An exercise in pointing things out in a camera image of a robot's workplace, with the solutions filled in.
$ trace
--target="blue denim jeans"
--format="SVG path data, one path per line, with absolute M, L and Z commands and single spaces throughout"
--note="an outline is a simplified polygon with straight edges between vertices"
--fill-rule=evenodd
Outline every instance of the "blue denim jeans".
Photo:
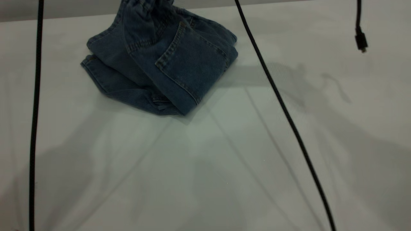
M 158 115 L 186 115 L 237 58 L 237 37 L 169 0 L 122 0 L 81 65 L 99 90 Z

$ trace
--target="folded jeans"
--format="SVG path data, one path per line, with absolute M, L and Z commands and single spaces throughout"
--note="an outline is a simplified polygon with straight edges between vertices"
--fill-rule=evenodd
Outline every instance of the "folded jeans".
M 237 58 L 236 36 L 168 0 L 122 0 L 81 65 L 108 97 L 158 115 L 186 115 Z

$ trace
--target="stitching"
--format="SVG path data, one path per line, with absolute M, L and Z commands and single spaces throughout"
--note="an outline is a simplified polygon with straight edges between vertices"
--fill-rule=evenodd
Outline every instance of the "stitching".
M 183 22 L 180 22 L 180 25 L 177 29 L 177 32 L 174 36 L 173 41 L 171 42 L 167 50 L 164 52 L 164 54 L 156 61 L 155 63 L 156 66 L 160 66 L 159 68 L 163 68 L 165 66 L 169 57 L 172 56 L 174 52 L 176 51 L 176 48 L 180 43 L 181 35 L 183 34 L 185 28 L 186 28 L 186 25 Z

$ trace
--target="jeans back pocket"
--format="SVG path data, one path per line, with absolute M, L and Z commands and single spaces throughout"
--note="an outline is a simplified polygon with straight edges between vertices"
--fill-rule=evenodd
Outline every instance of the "jeans back pocket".
M 224 51 L 181 21 L 173 41 L 155 65 L 198 104 L 229 63 Z

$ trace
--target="jeans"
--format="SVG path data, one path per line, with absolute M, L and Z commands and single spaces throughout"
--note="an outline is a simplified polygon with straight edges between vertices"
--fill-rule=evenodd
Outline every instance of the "jeans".
M 169 0 L 122 0 L 90 38 L 81 65 L 108 97 L 157 115 L 186 115 L 237 58 L 237 37 Z

